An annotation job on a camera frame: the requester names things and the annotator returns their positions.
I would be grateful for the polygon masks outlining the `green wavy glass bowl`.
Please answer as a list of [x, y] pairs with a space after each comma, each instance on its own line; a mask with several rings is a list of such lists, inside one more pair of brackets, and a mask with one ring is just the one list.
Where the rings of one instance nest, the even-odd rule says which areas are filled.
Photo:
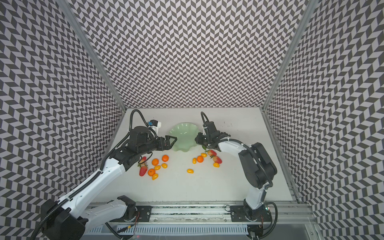
[[177, 141], [172, 147], [172, 150], [175, 152], [188, 152], [191, 148], [198, 145], [195, 141], [198, 133], [198, 126], [192, 123], [180, 123], [173, 126], [173, 128], [169, 131], [169, 135], [176, 137]]

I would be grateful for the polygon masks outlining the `strawberry red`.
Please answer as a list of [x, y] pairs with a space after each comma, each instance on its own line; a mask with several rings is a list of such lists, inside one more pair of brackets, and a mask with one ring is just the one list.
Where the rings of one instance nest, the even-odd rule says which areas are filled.
[[143, 177], [146, 174], [147, 170], [148, 170], [148, 166], [147, 165], [141, 165], [140, 166], [140, 171], [139, 171], [139, 176]]

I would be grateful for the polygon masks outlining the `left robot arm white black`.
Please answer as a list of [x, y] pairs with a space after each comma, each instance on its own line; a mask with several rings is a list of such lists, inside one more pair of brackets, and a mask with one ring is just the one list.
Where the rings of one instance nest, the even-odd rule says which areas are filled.
[[31, 239], [43, 233], [50, 240], [79, 240], [89, 230], [111, 220], [136, 218], [136, 203], [127, 196], [120, 196], [92, 211], [86, 208], [116, 178], [141, 163], [143, 155], [173, 147], [177, 138], [159, 137], [158, 129], [159, 126], [149, 124], [129, 129], [125, 137], [103, 158], [100, 168], [83, 183], [57, 201], [47, 200], [41, 206], [41, 222]]

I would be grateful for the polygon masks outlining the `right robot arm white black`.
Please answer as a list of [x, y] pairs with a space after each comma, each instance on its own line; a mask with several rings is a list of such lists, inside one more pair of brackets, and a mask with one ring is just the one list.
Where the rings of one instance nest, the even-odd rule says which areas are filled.
[[204, 133], [198, 133], [195, 138], [198, 145], [228, 153], [240, 160], [245, 177], [251, 185], [244, 199], [244, 214], [247, 220], [257, 221], [267, 211], [264, 201], [278, 172], [274, 162], [261, 143], [247, 145], [232, 139], [229, 134], [217, 130], [212, 121], [203, 121], [203, 129]]

